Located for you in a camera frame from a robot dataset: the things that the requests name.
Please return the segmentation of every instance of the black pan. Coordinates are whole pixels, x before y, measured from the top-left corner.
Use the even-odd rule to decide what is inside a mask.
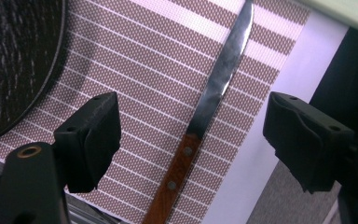
[[[0,135],[16,125],[61,72],[65,0],[0,1]]]

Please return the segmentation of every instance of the knife blade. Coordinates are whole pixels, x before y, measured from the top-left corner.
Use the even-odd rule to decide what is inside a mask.
[[[144,224],[165,223],[185,182],[224,93],[241,60],[253,20],[253,1],[246,0],[208,77],[196,110],[176,149],[170,167],[145,215]]]

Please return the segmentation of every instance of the striped placemat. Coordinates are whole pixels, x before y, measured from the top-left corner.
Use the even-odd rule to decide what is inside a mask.
[[[68,58],[52,91],[0,138],[13,148],[52,132],[94,95],[118,93],[122,141],[98,190],[76,197],[140,223],[243,5],[218,0],[69,1]],[[255,0],[241,61],[175,205],[171,223],[200,223],[310,12]]]

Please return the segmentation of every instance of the knife handle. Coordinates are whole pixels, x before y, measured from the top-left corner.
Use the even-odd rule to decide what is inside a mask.
[[[185,183],[185,178],[196,157],[201,140],[195,134],[185,134],[176,149],[170,167],[149,206],[143,224],[164,224],[172,211],[173,204]]]

